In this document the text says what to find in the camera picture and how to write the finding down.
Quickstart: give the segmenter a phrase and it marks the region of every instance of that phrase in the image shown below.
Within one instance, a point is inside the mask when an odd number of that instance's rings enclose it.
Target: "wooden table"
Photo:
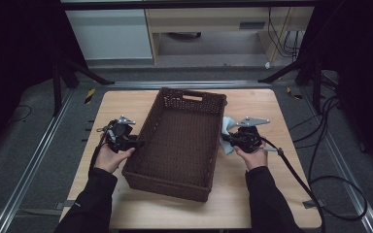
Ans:
[[[244,117],[268,118],[271,123],[258,126],[258,131],[281,147],[288,160],[305,181],[298,156],[288,133],[275,94],[270,89],[206,89],[226,94],[224,115],[235,120]],[[139,131],[153,104],[157,90],[110,91],[104,96],[90,133],[68,200],[75,200],[87,182],[87,170],[93,151],[99,143],[99,132],[120,115],[135,120],[132,134]],[[310,200],[276,152],[269,153],[269,168],[277,187],[283,192],[296,223],[301,228],[321,225],[318,211],[305,209],[302,202]],[[245,183],[246,166],[235,153],[225,155],[219,148],[214,184],[206,203],[188,201],[129,188],[121,174],[123,164],[115,175],[119,181],[113,194],[111,229],[239,229],[251,228],[249,193]]]

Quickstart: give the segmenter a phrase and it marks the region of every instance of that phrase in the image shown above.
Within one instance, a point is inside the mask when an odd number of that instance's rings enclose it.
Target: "floor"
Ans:
[[[207,40],[219,42],[210,48]],[[16,214],[7,216],[6,222],[0,221],[0,232],[53,231],[60,215],[54,206],[67,198],[85,149],[91,121],[96,117],[103,94],[109,90],[158,88],[169,83],[188,83],[192,87],[204,82],[197,86],[199,88],[211,86],[212,83],[220,84],[222,81],[226,82],[223,83],[225,86],[271,88],[277,96],[292,139],[302,138],[314,131],[321,117],[313,117],[316,113],[309,102],[311,87],[299,87],[294,83],[296,71],[272,84],[257,82],[289,64],[292,58],[279,58],[272,63],[271,69],[265,69],[267,60],[256,40],[254,33],[203,33],[201,38],[187,41],[167,35],[162,40],[161,56],[156,66],[93,68],[93,72],[101,77],[126,86],[101,86],[78,75],[78,88],[63,87],[63,97],[69,97],[69,101],[64,103],[67,108],[51,132],[49,126],[54,121],[51,81],[28,88],[0,137],[0,214],[5,211],[5,207],[17,210]],[[243,50],[243,45],[251,49]],[[328,75],[337,79],[331,72]],[[96,89],[95,94],[90,103],[85,104],[91,88]],[[323,105],[334,95],[334,91],[323,86],[322,95]],[[333,175],[347,178],[358,185],[368,201],[369,212],[365,218],[356,221],[345,221],[325,213],[326,232],[373,232],[373,155],[360,151],[360,141],[342,105],[334,106],[330,110],[326,137],[316,152],[314,147],[308,146],[317,142],[318,134],[295,143],[297,153],[306,174],[312,167],[312,177]],[[48,138],[49,143],[42,145],[42,138]],[[316,154],[315,162],[310,166],[313,154]],[[30,177],[24,188],[19,188],[18,183],[23,181],[24,174]],[[355,217],[364,204],[353,188],[338,180],[321,181],[312,188],[325,206],[339,216]],[[307,232],[320,231],[307,229]]]

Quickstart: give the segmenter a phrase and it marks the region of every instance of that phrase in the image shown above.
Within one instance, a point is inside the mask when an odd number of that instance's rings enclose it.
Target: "brown wicker basket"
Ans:
[[[223,94],[162,88],[139,134],[146,143],[123,167],[129,186],[206,202],[225,105]]]

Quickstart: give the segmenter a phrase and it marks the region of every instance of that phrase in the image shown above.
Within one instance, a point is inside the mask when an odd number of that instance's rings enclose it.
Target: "aluminum rail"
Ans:
[[[56,132],[60,121],[62,121],[65,112],[69,106],[71,97],[74,93],[74,89],[68,89],[65,93],[65,97],[63,99],[63,107],[60,109],[59,114],[54,116],[45,132],[44,136],[41,139],[41,142],[36,148],[29,164],[27,165],[25,171],[23,172],[22,177],[20,178],[19,182],[17,183],[17,187],[15,188],[14,192],[12,193],[10,199],[8,200],[7,204],[5,205],[4,209],[0,213],[0,233],[6,232],[17,213],[17,209],[20,206],[20,203],[23,197],[26,194],[26,191],[32,180],[38,171],[39,165],[41,164],[44,155],[51,144],[51,140],[53,138],[54,133]]]
[[[271,83],[259,83],[258,81],[154,81],[154,82],[115,82],[115,84],[103,85],[105,88],[114,89],[159,89],[161,87],[172,88],[265,88]]]

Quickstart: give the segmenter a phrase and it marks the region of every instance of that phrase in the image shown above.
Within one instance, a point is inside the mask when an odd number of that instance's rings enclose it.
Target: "basket handle hole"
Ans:
[[[183,98],[186,100],[202,101],[201,96],[183,95]]]

